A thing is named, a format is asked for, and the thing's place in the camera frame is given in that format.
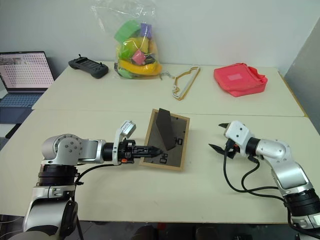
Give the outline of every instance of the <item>pink pouch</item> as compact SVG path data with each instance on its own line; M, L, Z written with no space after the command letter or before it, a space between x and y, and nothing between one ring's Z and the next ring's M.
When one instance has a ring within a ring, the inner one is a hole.
M236 63L213 71L220 87L234 97L257 94L265 90L268 79L245 63Z

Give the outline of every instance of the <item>black cable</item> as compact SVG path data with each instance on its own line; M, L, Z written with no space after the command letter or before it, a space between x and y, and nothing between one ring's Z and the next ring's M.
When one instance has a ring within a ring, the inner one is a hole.
M260 194L260 193L255 193L253 191L251 191L250 189L247 189L246 186L245 186L245 179L247 176L249 176L250 174L252 174L254 171L256 171L258 168L260 167L260 162L257 161L256 162L256 166L248 171L245 175L243 175L242 179L241 179L241 186L242 188L248 193L248 194L251 194L251 195L254 195L254 196L258 196L258 197L263 197L263 198L272 198L272 199L278 199L282 202L284 202L283 198L282 197L279 197L279 196L275 196L275 195L269 195L269 194Z
M289 208L287 208L287 210L288 210L288 218L287 218L287 220L288 220L288 224L289 224L290 228L292 228L293 230L295 230L295 231L297 231L297 232L299 232L301 234L308 235L308 236L310 236L312 238L315 238L315 239L320 239L319 235L317 235L317 234L315 234L315 233L313 233L311 231L305 230L303 228L296 227L294 224L292 224L291 223L291 212L290 212Z
M235 188L229 181L228 176L227 176L227 154L228 154L228 149L225 148L224 150L224 158L223 158L223 174L224 178L226 180L226 183L229 185L230 188L232 188L234 191L238 193L247 193L248 191L253 192L253 191L259 191L259 190L265 190L265 189L278 189L276 186L262 186L262 187L257 187L253 189L248 189L248 190L240 190Z
M91 168L88 168L87 170L85 170L83 173L81 173L77 179L74 181L75 183L75 186L77 187L77 185L79 184L79 180L85 175L87 174L88 172L94 170L94 169L98 169L98 168L102 168L102 167L109 167L109 166L114 166L113 164L103 164L103 165L98 165L98 166L94 166L94 167L91 167ZM76 195L76 191L74 191L74 196L71 197L71 200L75 202L75 195ZM84 234L82 232L82 229L81 229L81 225L80 225L80 221L79 221L79 218L78 216L76 216L76 227L78 229L78 234L79 234L79 237L80 237L80 240L84 240Z

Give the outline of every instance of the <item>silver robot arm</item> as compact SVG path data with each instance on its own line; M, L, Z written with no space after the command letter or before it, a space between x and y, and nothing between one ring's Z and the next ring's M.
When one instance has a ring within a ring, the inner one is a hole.
M239 121L222 123L220 126L226 128L224 135L236 144L237 152L244 157L260 157L271 167L271 175L283 197L284 205L291 212L294 225L313 232L320 230L319 197L303 168L294 161L290 146L277 139L255 138ZM219 147L212 147L221 153ZM300 238L314 239L303 234Z
M48 138L42 145L38 182L32 189L31 202L23 221L23 233L12 240L63 240L76 228L78 204L74 200L79 176L78 164L112 165L134 163L134 158L155 157L162 151L153 146L136 146L126 140L136 129L125 121L116 131L114 142L82 139L74 134Z

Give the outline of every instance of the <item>clear plastic bag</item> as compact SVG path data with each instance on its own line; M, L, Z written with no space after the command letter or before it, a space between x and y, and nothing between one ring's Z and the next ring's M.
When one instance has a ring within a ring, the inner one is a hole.
M113 35L114 69L124 78L156 76L162 66L153 36L156 7L152 0L94 0L93 10L100 27Z

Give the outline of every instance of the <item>black controller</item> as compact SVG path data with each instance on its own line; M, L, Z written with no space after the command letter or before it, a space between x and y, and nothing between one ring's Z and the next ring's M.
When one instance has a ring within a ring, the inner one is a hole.
M91 76L96 79L102 78L109 71L109 68L102 64L102 62L97 63L96 61L92 61L87 57L81 56L80 54L77 59L69 61L69 66L73 69L81 69L91 74Z

